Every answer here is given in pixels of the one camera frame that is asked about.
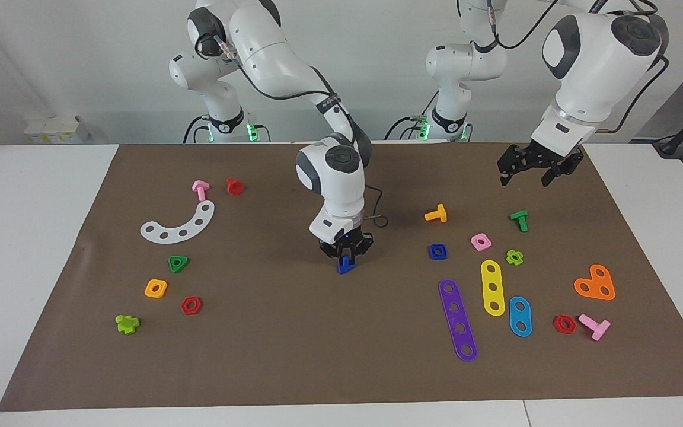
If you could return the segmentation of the brown table mat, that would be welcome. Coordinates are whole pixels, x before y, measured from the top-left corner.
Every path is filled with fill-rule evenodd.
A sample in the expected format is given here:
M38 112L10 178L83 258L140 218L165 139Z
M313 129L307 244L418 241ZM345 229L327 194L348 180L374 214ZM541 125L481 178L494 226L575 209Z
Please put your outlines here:
M502 186L503 144L380 144L366 170L383 190L385 229L338 274L309 223L321 198L296 178L297 146L127 145L117 149L71 255L0 402L1 411L683 396L683 319L591 160L540 184ZM233 177L243 194L226 191ZM199 235L158 245L149 221L176 227L216 205ZM448 221L425 221L442 203ZM527 210L523 233L509 215ZM477 251L471 237L491 247ZM445 260L429 246L444 244ZM505 260L524 254L522 265ZM168 258L189 257L173 274ZM505 313L483 306L481 264L502 270ZM615 299L573 289L593 264ZM149 298L150 279L167 281ZM458 359L438 285L460 289L478 357ZM198 314L182 313L197 295ZM509 328L526 298L533 333ZM116 316L140 319L117 331ZM553 325L576 321L572 334ZM599 341L580 314L609 321Z

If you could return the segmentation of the yellow three-hole plastic plate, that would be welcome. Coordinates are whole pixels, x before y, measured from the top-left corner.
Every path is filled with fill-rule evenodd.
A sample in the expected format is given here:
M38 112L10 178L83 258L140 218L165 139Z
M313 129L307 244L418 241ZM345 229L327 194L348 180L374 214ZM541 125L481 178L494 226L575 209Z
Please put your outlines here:
M502 270L495 260L483 260L481 264L481 288L483 308L491 316L502 316L505 313Z

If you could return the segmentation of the orange heart-shaped plastic plate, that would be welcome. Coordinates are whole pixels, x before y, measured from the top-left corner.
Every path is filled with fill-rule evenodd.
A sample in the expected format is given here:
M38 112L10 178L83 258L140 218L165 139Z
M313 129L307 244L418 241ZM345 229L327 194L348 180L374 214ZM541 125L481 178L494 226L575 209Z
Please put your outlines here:
M585 298L596 298L603 301L615 299L615 288L609 270L600 264L590 267L590 278L577 278L573 283L573 289L578 295Z

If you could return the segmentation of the purple four-hole plastic plate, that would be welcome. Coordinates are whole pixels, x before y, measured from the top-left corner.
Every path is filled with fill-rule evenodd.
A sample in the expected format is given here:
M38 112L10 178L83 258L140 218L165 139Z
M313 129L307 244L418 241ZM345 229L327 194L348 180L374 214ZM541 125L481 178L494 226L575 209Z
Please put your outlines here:
M461 361L472 362L478 349L459 286L453 279L442 279L438 290L455 354Z

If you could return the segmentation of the white curved five-hole plate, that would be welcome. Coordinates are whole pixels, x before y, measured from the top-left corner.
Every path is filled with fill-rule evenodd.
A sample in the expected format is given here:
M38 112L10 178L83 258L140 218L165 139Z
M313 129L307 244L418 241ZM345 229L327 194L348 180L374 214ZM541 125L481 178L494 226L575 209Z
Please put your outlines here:
M140 227L140 235L147 241L158 245L174 245L190 240L199 235L208 226L216 211L216 205L211 200L200 202L192 218L176 227L162 226L159 222L145 222Z

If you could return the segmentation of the blue two-hole plastic plate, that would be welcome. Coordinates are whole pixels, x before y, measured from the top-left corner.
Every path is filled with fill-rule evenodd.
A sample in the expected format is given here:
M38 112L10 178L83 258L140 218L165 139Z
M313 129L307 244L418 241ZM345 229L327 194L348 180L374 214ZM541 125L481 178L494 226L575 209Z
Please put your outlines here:
M517 337L526 338L533 333L531 305L520 295L509 300L509 328Z

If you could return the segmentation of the white power strip box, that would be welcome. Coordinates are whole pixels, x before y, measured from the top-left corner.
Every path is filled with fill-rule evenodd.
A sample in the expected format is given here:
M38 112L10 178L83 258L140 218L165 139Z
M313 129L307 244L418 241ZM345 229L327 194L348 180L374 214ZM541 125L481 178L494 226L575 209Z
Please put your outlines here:
M24 134L36 144L87 144L91 138L78 116L32 119Z

